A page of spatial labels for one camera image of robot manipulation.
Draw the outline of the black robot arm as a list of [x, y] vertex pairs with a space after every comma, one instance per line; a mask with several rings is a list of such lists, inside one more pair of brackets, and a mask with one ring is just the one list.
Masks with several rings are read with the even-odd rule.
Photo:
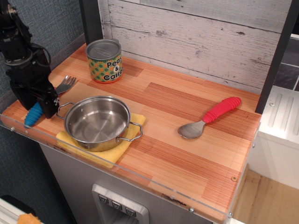
[[9, 67], [6, 74], [10, 86], [27, 110], [39, 104], [43, 114], [51, 118], [59, 100], [52, 83], [51, 57], [47, 50], [31, 41], [31, 33], [7, 0], [0, 2], [0, 51]]

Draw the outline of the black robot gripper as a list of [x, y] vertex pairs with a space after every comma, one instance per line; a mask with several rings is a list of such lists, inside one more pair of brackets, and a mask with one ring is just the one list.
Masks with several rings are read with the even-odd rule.
[[43, 114], [49, 119], [59, 107], [58, 95], [49, 81], [50, 63], [42, 48], [27, 49], [26, 53], [20, 59], [5, 61], [9, 66], [7, 75], [11, 79], [11, 88], [26, 110], [38, 102]]

